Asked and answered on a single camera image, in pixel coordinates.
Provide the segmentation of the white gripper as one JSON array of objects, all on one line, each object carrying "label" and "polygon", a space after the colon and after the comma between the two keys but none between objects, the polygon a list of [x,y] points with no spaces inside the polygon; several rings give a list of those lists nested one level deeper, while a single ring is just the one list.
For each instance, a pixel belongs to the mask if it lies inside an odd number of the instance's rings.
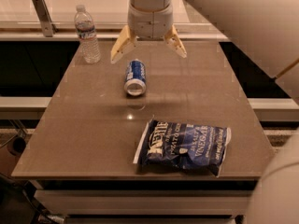
[{"label": "white gripper", "polygon": [[159,39],[164,37],[165,44],[182,58],[187,51],[178,37],[173,25],[173,8],[171,5],[157,11],[145,11],[132,5],[128,10],[128,25],[125,25],[110,52],[110,61],[116,63],[125,54],[136,47],[136,37]]}]

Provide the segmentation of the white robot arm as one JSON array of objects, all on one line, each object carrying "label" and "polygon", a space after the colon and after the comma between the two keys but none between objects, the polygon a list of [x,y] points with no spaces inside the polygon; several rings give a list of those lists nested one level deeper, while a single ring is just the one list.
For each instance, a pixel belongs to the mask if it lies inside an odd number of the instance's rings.
[{"label": "white robot arm", "polygon": [[[299,100],[299,0],[185,0],[255,62],[294,101]],[[137,38],[163,38],[186,54],[175,31],[171,0],[129,0],[128,22],[110,60]],[[268,164],[249,201],[244,224],[299,224],[299,135]]]}]

